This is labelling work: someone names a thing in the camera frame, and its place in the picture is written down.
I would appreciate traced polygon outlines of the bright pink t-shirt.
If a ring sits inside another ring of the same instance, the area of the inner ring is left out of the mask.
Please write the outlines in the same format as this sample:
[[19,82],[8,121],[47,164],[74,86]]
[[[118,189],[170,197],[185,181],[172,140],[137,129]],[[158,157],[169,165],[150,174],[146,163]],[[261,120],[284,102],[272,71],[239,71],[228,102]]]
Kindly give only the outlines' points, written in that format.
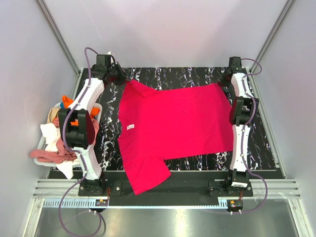
[[215,83],[155,90],[128,82],[119,104],[118,145],[133,192],[139,195],[168,179],[168,159],[232,151],[230,110]]

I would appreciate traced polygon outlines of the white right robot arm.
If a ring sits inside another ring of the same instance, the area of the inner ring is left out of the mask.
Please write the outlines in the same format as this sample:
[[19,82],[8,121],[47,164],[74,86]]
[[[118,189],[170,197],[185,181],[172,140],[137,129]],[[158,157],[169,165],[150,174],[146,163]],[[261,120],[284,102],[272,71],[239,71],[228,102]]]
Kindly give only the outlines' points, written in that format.
[[254,97],[248,85],[246,69],[242,58],[232,56],[219,84],[234,90],[235,100],[229,115],[233,128],[233,155],[229,173],[223,184],[223,191],[229,196],[239,196],[250,189],[249,166],[247,162],[248,140],[252,120],[257,112],[259,100]]

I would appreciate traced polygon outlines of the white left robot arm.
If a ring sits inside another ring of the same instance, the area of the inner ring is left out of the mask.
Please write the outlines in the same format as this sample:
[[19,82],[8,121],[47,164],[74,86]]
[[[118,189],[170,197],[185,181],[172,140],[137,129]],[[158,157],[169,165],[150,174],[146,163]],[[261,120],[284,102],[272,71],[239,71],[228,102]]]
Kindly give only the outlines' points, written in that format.
[[58,112],[61,139],[65,148],[76,154],[82,169],[80,189],[91,195],[102,195],[107,184],[94,151],[97,133],[90,114],[108,84],[121,85],[128,80],[110,52],[97,54],[96,63],[88,66],[88,78],[74,102]]

